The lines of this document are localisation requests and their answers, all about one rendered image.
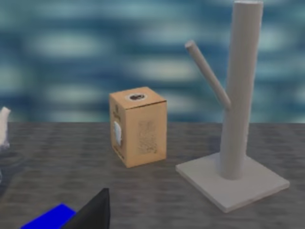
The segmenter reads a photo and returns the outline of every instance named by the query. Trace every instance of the gray wooden table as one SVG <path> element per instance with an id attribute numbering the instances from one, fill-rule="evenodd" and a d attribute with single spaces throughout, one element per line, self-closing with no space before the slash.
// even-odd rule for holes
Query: gray wooden table
<path id="1" fill-rule="evenodd" d="M 305 125 L 250 126 L 248 155 L 291 187 L 228 214 L 175 172 L 219 150 L 219 124 L 169 124 L 168 159 L 130 169 L 112 151 L 106 123 L 10 123 L 9 131 L 0 229 L 19 229 L 60 203 L 79 210 L 103 187 L 112 229 L 305 228 Z"/>

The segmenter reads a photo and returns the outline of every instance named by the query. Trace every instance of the blue object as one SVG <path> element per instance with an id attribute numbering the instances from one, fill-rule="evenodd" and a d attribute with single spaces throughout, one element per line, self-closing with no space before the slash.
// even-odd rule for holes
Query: blue object
<path id="1" fill-rule="evenodd" d="M 60 204 L 22 226 L 21 229 L 60 229 L 75 213 L 66 205 Z"/>

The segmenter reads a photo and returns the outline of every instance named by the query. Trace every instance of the cardboard box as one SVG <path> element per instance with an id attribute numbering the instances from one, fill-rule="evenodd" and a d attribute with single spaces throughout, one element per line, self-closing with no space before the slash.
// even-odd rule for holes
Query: cardboard box
<path id="1" fill-rule="evenodd" d="M 111 93 L 111 145 L 127 168 L 166 159 L 167 102 L 148 87 Z"/>

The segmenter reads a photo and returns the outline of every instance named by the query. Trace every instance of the blurry wall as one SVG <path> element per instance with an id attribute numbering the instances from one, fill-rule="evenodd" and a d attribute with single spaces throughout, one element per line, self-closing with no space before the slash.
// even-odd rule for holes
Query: blurry wall
<path id="1" fill-rule="evenodd" d="M 221 122 L 184 49 L 225 86 L 231 0 L 0 0 L 0 105 L 12 121 L 108 121 L 108 94 L 148 86 L 170 121 Z M 305 122 L 305 3 L 264 0 L 252 122 Z"/>

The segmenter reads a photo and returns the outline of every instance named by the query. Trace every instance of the square base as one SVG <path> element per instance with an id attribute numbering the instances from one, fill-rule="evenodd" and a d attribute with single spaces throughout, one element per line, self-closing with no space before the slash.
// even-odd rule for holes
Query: square base
<path id="1" fill-rule="evenodd" d="M 246 156 L 244 174 L 239 180 L 227 180 L 216 171 L 219 153 L 176 165 L 176 171 L 202 192 L 223 212 L 241 208 L 289 187 L 268 168 Z"/>

